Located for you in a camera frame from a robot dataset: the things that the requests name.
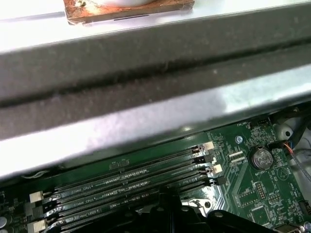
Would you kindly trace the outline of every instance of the silver metal panel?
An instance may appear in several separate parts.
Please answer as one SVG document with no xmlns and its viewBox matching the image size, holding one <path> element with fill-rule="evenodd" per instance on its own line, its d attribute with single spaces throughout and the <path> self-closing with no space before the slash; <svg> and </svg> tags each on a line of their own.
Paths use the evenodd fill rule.
<svg viewBox="0 0 311 233">
<path fill-rule="evenodd" d="M 96 34 L 159 25 L 200 17 L 235 14 L 306 0 L 196 0 L 191 11 L 154 14 L 143 18 L 70 26 L 62 0 L 10 0 L 1 3 L 0 51 L 87 37 Z"/>
<path fill-rule="evenodd" d="M 1 141 L 0 154 L 5 159 L 0 177 L 101 148 L 118 148 L 168 130 L 179 136 L 189 135 L 275 110 L 280 103 L 284 106 L 287 102 L 294 104 L 293 100 L 309 100 L 310 73 L 311 65 L 306 65 Z"/>
</svg>

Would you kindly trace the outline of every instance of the dimm slot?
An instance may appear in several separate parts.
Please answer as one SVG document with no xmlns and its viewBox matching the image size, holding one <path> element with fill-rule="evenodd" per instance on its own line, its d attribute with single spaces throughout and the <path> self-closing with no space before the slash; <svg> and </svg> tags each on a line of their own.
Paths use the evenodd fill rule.
<svg viewBox="0 0 311 233">
<path fill-rule="evenodd" d="M 188 180 L 192 180 L 193 182 L 197 182 L 199 179 L 205 179 L 206 176 L 204 175 L 198 175 L 195 179 L 193 177 L 188 178 Z M 177 186 L 182 186 L 182 184 L 184 183 L 189 183 L 189 181 L 185 181 L 187 179 L 182 179 L 179 182 L 175 182 L 174 184 Z M 92 209 L 88 209 L 70 216 L 66 216 L 63 217 L 59 220 L 57 220 L 56 222 L 54 222 L 51 225 L 51 228 L 56 227 L 56 226 L 61 226 L 61 225 L 65 225 L 64 227 L 62 227 L 62 230 L 67 230 L 70 229 L 72 227 L 76 227 L 78 225 L 82 225 L 82 224 L 86 224 L 90 221 L 93 221 L 95 219 L 98 219 L 100 217 L 103 217 L 105 215 L 107 215 L 106 212 L 108 211 L 112 211 L 115 208 L 121 207 L 123 205 L 128 205 L 131 203 L 135 203 L 135 201 L 144 199 L 144 198 L 148 198 L 151 195 L 157 195 L 159 192 L 158 189 L 151 189 L 147 192 L 135 195 L 133 197 L 128 197 L 128 198 L 124 198 L 122 200 L 118 200 L 118 201 L 114 201 L 114 202 L 110 202 L 101 206 L 97 206 L 95 208 Z"/>
<path fill-rule="evenodd" d="M 91 207 L 94 207 L 96 205 L 106 203 L 108 201 L 123 198 L 125 195 L 126 196 L 133 195 L 137 192 L 142 192 L 142 191 L 145 191 L 147 189 L 151 189 L 155 186 L 169 184 L 169 183 L 178 181 L 180 179 L 183 179 L 185 177 L 190 177 L 192 175 L 198 174 L 197 171 L 193 171 L 192 167 L 190 167 L 190 171 L 191 172 L 189 172 L 187 170 L 187 168 L 183 167 L 182 169 L 180 169 L 180 172 L 182 172 L 182 173 L 179 172 L 179 175 L 176 177 L 173 177 L 173 178 L 167 178 L 167 176 L 169 176 L 169 174 L 172 173 L 172 172 L 167 172 L 167 173 L 158 175 L 158 178 L 162 177 L 163 179 L 160 181 L 157 181 L 156 183 L 150 183 L 150 182 L 148 182 L 148 180 L 140 181 L 140 183 L 146 184 L 146 186 L 139 185 L 140 183 L 133 183 L 133 184 L 131 184 L 131 186 L 134 187 L 135 189 L 126 190 L 126 191 L 124 191 L 124 193 L 116 193 L 114 196 L 109 195 L 109 192 L 112 193 L 112 192 L 114 192 L 114 190 L 109 190 L 107 192 L 92 195 L 92 196 L 89 196 L 89 197 L 84 198 L 84 199 L 78 199 L 75 201 L 71 201 L 71 202 L 68 202 L 64 205 L 57 206 L 52 211 L 47 212 L 45 214 L 45 217 L 47 217 L 51 214 L 57 213 L 57 212 L 61 212 L 61 211 L 65 211 L 65 212 L 60 213 L 60 216 L 70 215 L 70 214 L 73 214 L 74 212 L 81 211 L 81 210 L 86 209 L 86 208 L 91 208 Z"/>
<path fill-rule="evenodd" d="M 192 163 L 191 159 L 193 159 L 193 156 L 187 155 L 187 156 L 183 156 L 183 157 L 169 159 L 166 161 L 161 161 L 161 162 L 158 162 L 156 164 L 149 165 L 147 167 L 142 167 L 140 169 L 135 169 L 133 171 L 129 171 L 129 172 L 117 175 L 117 176 L 109 177 L 109 178 L 98 180 L 98 181 L 93 181 L 91 183 L 87 183 L 84 185 L 80 185 L 78 187 L 74 187 L 74 188 L 71 188 L 68 190 L 64 190 L 61 193 L 52 195 L 51 197 L 49 197 L 49 199 L 50 200 L 57 200 L 58 203 L 64 203 L 66 201 L 76 199 L 79 197 L 83 197 L 83 196 L 89 195 L 91 193 L 103 191 L 103 190 L 108 189 L 108 188 L 117 187 L 117 186 L 123 185 L 124 183 L 130 182 L 130 181 L 142 179 L 142 178 L 145 178 L 147 176 L 154 175 L 156 173 L 164 172 L 166 170 L 182 166 L 182 165 L 186 164 L 187 161 L 189 161 L 188 163 L 190 164 L 190 163 Z M 179 163 L 176 165 L 173 165 L 173 166 L 168 166 L 168 165 L 170 165 L 172 163 L 176 163 L 176 162 L 179 162 Z M 168 167 L 161 168 L 161 169 L 159 169 L 157 167 L 157 166 L 164 165 L 164 164 Z"/>
<path fill-rule="evenodd" d="M 148 197 L 150 195 L 156 194 L 158 191 L 156 189 L 149 190 L 148 192 L 141 193 L 138 195 L 135 195 L 133 197 L 128 197 L 121 199 L 119 201 L 114 201 L 110 202 L 101 206 L 97 206 L 92 209 L 88 209 L 70 216 L 63 217 L 56 222 L 54 222 L 51 227 L 56 227 L 56 226 L 62 226 L 62 225 L 67 225 L 67 224 L 73 224 L 73 226 L 85 224 L 89 222 L 90 220 L 94 220 L 99 218 L 99 215 L 101 215 L 104 212 L 113 210 L 119 206 L 125 205 L 132 203 L 134 201 L 140 200 L 142 198 Z"/>
<path fill-rule="evenodd" d="M 178 153 L 174 153 L 174 154 L 171 154 L 171 155 L 168 155 L 168 156 L 164 156 L 164 157 L 161 157 L 161 158 L 157 158 L 157 159 L 154 159 L 154 160 L 149 160 L 149 161 L 144 162 L 144 163 L 139 163 L 138 165 L 128 166 L 128 167 L 124 168 L 124 171 L 130 171 L 132 169 L 140 168 L 142 166 L 151 165 L 151 164 L 156 163 L 156 162 L 164 161 L 164 160 L 171 159 L 171 158 L 178 157 L 178 156 L 182 156 L 182 155 L 191 155 L 193 150 L 196 147 L 192 147 L 191 149 L 182 150 L 182 151 L 180 151 Z M 78 185 L 85 184 L 86 182 L 91 182 L 91 181 L 94 181 L 94 180 L 110 177 L 110 176 L 113 176 L 113 175 L 118 175 L 119 173 L 120 172 L 118 170 L 117 171 L 108 172 L 108 173 L 105 173 L 103 175 L 92 177 L 92 178 L 89 178 L 87 180 L 83 180 L 83 181 L 80 181 L 80 182 L 56 186 L 55 190 L 56 191 L 62 191 L 64 189 L 68 189 L 70 187 L 75 187 L 75 186 L 78 186 Z"/>
<path fill-rule="evenodd" d="M 198 190 L 200 190 L 200 189 L 202 189 L 202 188 L 205 187 L 204 184 L 199 185 L 199 186 L 197 186 L 197 184 L 196 184 L 196 185 L 195 185 L 195 186 L 196 186 L 195 188 L 188 189 L 188 188 L 190 188 L 191 186 L 190 186 L 190 185 L 187 185 L 187 186 L 184 187 L 184 189 L 187 189 L 187 191 L 181 192 L 180 198 L 186 197 L 186 196 L 189 195 L 189 193 L 196 192 L 196 191 L 198 191 Z M 115 212 L 117 212 L 117 211 L 119 211 L 119 210 L 111 210 L 111 211 L 108 211 L 108 212 L 99 214 L 98 216 L 91 217 L 90 219 L 85 219 L 85 220 L 81 220 L 81 221 L 79 221 L 79 222 L 74 222 L 74 223 L 65 225 L 65 226 L 63 226 L 61 229 L 62 229 L 62 230 L 68 229 L 68 230 L 66 230 L 66 231 L 64 231 L 64 232 L 61 232 L 61 233 L 72 233 L 72 232 L 74 232 L 74 230 L 77 230 L 77 229 L 79 229 L 79 228 L 81 228 L 81 227 L 83 227 L 83 226 L 85 226 L 85 225 L 88 225 L 88 224 L 90 224 L 90 223 L 91 223 L 92 221 L 94 221 L 94 220 L 97 220 L 97 219 L 102 218 L 102 217 L 104 217 L 104 216 L 107 216 L 107 215 L 109 215 L 109 214 L 115 213 Z"/>
</svg>

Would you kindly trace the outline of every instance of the capacitor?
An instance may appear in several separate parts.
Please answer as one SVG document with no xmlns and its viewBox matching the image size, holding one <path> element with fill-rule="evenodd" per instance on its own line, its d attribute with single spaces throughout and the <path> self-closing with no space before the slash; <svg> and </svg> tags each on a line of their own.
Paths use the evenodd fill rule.
<svg viewBox="0 0 311 233">
<path fill-rule="evenodd" d="M 14 232 L 15 232 L 15 230 L 13 227 L 7 227 L 7 228 L 0 230 L 0 233 L 14 233 Z"/>
<path fill-rule="evenodd" d="M 273 156 L 268 149 L 255 148 L 249 155 L 249 163 L 256 170 L 269 170 L 273 165 Z"/>
<path fill-rule="evenodd" d="M 8 220 L 6 219 L 6 217 L 4 216 L 1 216 L 0 217 L 0 229 L 5 227 L 8 223 Z"/>
</svg>

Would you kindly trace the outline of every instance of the screw hole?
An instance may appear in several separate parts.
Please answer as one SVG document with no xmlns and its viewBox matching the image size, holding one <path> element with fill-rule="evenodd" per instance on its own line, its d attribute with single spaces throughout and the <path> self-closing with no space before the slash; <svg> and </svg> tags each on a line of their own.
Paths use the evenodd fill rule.
<svg viewBox="0 0 311 233">
<path fill-rule="evenodd" d="M 211 206 L 211 205 L 210 205 L 210 202 L 209 202 L 209 201 L 205 202 L 205 203 L 204 203 L 204 206 L 205 206 L 205 208 L 210 208 L 210 206 Z"/>
</svg>

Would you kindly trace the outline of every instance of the small chip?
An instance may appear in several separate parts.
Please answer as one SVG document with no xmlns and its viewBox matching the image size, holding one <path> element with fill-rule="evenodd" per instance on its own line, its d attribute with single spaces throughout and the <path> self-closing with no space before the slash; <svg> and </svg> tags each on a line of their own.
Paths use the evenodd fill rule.
<svg viewBox="0 0 311 233">
<path fill-rule="evenodd" d="M 218 174 L 218 173 L 220 173 L 220 172 L 222 172 L 223 171 L 223 168 L 222 168 L 222 166 L 220 165 L 220 164 L 217 164 L 217 165 L 215 165 L 213 168 L 212 168 L 212 173 L 214 174 L 214 175 L 216 175 L 216 174 Z"/>
<path fill-rule="evenodd" d="M 120 166 L 127 166 L 130 164 L 130 162 L 127 159 L 123 159 L 119 162 Z"/>
<path fill-rule="evenodd" d="M 203 146 L 205 150 L 212 150 L 215 148 L 214 143 L 212 141 L 204 143 Z"/>
<path fill-rule="evenodd" d="M 209 154 L 205 155 L 204 156 L 204 161 L 205 161 L 205 163 L 211 163 L 211 162 L 213 162 L 213 157 L 210 156 Z"/>
<path fill-rule="evenodd" d="M 216 185 L 223 185 L 223 184 L 225 184 L 227 182 L 227 179 L 226 179 L 226 177 L 224 177 L 224 176 L 220 176 L 220 177 L 217 177 L 216 178 Z"/>
<path fill-rule="evenodd" d="M 298 202 L 300 209 L 304 215 L 311 215 L 311 206 L 306 200 L 301 200 Z"/>
<path fill-rule="evenodd" d="M 113 162 L 112 164 L 109 165 L 109 169 L 110 170 L 117 169 L 119 168 L 119 166 L 120 166 L 119 163 Z"/>
<path fill-rule="evenodd" d="M 39 192 L 31 193 L 29 194 L 29 199 L 30 199 L 30 203 L 43 200 L 43 192 L 39 191 Z"/>
<path fill-rule="evenodd" d="M 41 220 L 38 222 L 32 222 L 27 224 L 28 233 L 37 233 L 45 230 L 48 227 L 46 220 Z"/>
</svg>

